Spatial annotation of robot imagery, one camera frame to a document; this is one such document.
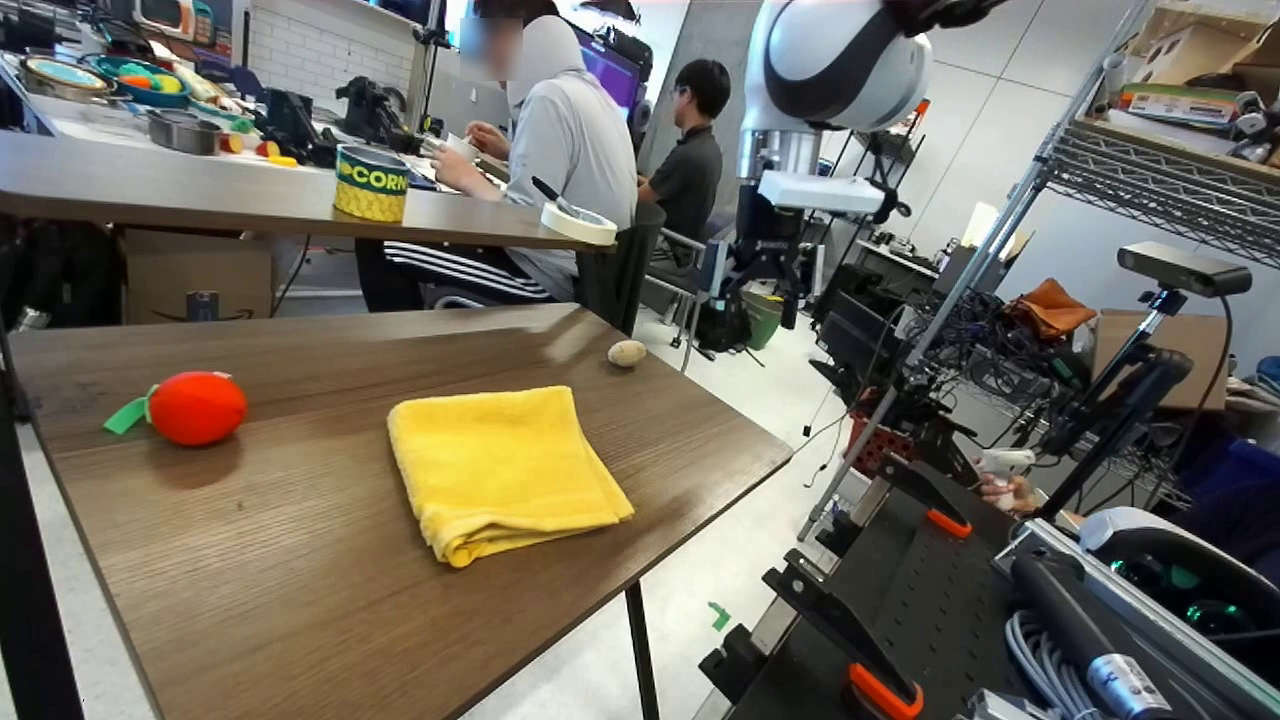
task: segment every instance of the yellow cloth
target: yellow cloth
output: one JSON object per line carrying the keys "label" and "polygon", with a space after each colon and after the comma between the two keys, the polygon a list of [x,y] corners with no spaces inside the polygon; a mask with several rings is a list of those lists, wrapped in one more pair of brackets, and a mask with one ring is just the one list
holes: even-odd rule
{"label": "yellow cloth", "polygon": [[566,388],[402,399],[388,418],[413,517],[439,563],[629,522]]}

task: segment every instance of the man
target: man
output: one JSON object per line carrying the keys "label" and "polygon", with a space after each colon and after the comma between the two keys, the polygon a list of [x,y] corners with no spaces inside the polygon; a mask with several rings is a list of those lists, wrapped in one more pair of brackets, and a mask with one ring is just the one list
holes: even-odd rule
{"label": "man", "polygon": [[669,227],[704,241],[720,187],[720,146],[713,120],[728,104],[728,70],[714,60],[693,60],[676,78],[672,120],[685,131],[650,181],[638,181],[638,197],[669,213]]}
{"label": "man", "polygon": [[[471,124],[468,142],[506,160],[506,199],[539,210],[543,197],[533,181],[543,181],[564,199],[629,227],[634,213],[632,142],[596,78],[586,78],[576,31],[558,21],[554,6],[476,0],[471,13],[484,31],[480,60],[506,92],[510,135]],[[437,156],[437,181],[476,199],[505,199],[461,152]],[[576,251],[506,250],[462,258],[395,241],[385,251],[395,267],[381,280],[398,286],[395,308],[423,308],[423,300],[413,305],[421,286],[468,287],[480,305],[566,300],[576,291]]]}

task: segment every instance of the metal shelf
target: metal shelf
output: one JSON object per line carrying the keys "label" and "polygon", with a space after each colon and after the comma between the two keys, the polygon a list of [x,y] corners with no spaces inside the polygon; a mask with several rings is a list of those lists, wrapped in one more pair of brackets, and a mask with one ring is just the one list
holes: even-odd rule
{"label": "metal shelf", "polygon": [[1280,267],[1280,172],[1070,120],[1048,187],[1206,250]]}

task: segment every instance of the red ball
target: red ball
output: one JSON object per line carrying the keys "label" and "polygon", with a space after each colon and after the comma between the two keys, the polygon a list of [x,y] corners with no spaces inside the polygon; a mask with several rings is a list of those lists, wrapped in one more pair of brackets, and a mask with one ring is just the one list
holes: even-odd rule
{"label": "red ball", "polygon": [[249,418],[249,397],[226,374],[176,374],[146,397],[156,435],[182,449],[204,449],[236,435]]}

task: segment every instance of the brown tabletop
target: brown tabletop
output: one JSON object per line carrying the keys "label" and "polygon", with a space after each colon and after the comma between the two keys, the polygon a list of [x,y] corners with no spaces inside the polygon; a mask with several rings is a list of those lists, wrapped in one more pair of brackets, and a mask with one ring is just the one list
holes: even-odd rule
{"label": "brown tabletop", "polygon": [[[452,715],[638,580],[784,443],[564,305],[26,333],[40,443],[165,715]],[[226,368],[250,421],[179,452],[101,421],[179,368]],[[572,386],[634,517],[447,574],[423,547],[385,418],[408,397]]]}
{"label": "brown tabletop", "polygon": [[581,250],[514,206],[408,193],[402,225],[333,213],[333,172],[279,172],[156,150],[0,131],[0,213],[20,219],[104,219],[171,231],[301,231],[421,244]]}

